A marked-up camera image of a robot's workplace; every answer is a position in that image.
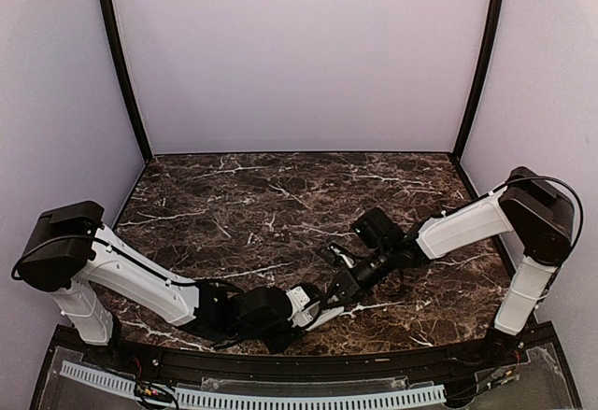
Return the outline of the white remote control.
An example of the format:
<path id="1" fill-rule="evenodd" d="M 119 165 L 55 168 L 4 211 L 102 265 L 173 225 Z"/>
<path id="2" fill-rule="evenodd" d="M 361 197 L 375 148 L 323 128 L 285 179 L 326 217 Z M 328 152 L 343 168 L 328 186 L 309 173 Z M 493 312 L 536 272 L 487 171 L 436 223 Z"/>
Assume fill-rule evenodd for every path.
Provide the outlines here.
<path id="1" fill-rule="evenodd" d="M 344 306 L 334 307 L 331 309 L 324 310 L 320 316 L 315 319 L 308 327 L 304 327 L 305 331 L 313 331 L 323 324 L 331 321 L 334 318 L 339 317 L 345 311 Z"/>

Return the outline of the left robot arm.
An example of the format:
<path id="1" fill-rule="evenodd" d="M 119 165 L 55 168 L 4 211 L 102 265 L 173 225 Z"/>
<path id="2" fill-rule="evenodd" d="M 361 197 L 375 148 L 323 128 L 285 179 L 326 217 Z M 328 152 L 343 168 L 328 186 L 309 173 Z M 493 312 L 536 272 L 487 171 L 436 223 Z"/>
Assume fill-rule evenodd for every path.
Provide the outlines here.
<path id="1" fill-rule="evenodd" d="M 93 284 L 216 346 L 267 341 L 307 321 L 303 287 L 243 291 L 221 279 L 178 276 L 122 242 L 103 223 L 103 214 L 92 201 L 43 212 L 11 276 L 49 293 L 80 338 L 112 369 L 125 368 L 132 349 L 116 335 L 119 323 L 100 304 Z"/>

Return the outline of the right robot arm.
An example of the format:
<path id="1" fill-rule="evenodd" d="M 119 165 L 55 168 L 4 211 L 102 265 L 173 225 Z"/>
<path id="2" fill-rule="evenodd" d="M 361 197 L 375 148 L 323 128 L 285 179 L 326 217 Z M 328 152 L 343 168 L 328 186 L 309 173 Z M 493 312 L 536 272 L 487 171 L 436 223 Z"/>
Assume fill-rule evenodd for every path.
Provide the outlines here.
<path id="1" fill-rule="evenodd" d="M 321 253 L 330 263 L 343 267 L 321 302 L 323 311 L 326 315 L 341 313 L 356 295 L 394 271 L 419 268 L 459 248 L 513 233 L 523 245 L 523 258 L 494 317 L 491 327 L 495 332 L 477 345 L 477 359 L 495 367 L 511 354 L 510 336 L 521 333 L 545 298 L 576 247 L 583 224 L 583 204 L 571 186 L 524 166 L 471 203 L 430 217 L 407 232 L 374 207 L 351 225 L 370 248 L 368 256 L 358 259 L 336 244 Z"/>

